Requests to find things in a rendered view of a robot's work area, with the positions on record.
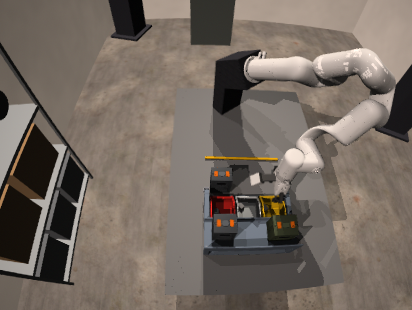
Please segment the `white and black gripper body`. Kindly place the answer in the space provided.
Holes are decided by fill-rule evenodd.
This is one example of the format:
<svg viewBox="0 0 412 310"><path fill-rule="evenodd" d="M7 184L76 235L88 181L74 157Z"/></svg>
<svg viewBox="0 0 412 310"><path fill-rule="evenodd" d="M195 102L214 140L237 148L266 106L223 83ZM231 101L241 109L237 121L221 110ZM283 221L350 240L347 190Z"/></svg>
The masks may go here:
<svg viewBox="0 0 412 310"><path fill-rule="evenodd" d="M278 168L278 167L277 167ZM276 169L277 169L276 168ZM276 177L276 169L273 173L275 173L275 177ZM288 192L288 190L290 189L291 186L291 182L289 186L286 186L286 183L281 182L280 180L278 180L278 178L276 177L276 181L273 181L273 189L274 189L274 194L279 195L280 192L284 192L283 196L285 196Z"/></svg>

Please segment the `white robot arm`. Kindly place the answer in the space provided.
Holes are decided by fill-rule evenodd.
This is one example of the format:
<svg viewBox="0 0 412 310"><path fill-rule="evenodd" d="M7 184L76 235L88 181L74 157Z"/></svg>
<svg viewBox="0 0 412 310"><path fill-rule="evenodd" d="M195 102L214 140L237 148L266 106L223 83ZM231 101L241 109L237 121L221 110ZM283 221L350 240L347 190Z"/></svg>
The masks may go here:
<svg viewBox="0 0 412 310"><path fill-rule="evenodd" d="M341 85L348 76L358 75L370 89L369 99L360 102L335 124L309 129L296 141L296 149L285 153L276 177L286 186L298 172L319 173L324 169L325 162L314 141L320 135L328 133L340 143L350 145L371 128L381 128L388 122L396 80L375 52L361 48L321 55L313 62L297 56L265 59L266 54L259 52L258 56L246 60L244 74L249 82L294 81L309 87L328 87ZM276 181L276 177L256 173L250 176L251 186Z"/></svg>

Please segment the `yellow bin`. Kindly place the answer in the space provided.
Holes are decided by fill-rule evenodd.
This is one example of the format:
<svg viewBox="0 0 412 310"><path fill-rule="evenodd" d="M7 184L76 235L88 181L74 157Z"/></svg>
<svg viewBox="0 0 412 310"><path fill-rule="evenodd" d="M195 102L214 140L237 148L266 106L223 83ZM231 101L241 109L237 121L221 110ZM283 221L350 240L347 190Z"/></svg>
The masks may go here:
<svg viewBox="0 0 412 310"><path fill-rule="evenodd" d="M271 202L274 196L259 196L261 217L272 217L273 215L286 215L285 203ZM271 198L271 199L266 199ZM264 212L264 203L269 208ZM264 215L265 213L265 215Z"/></svg>

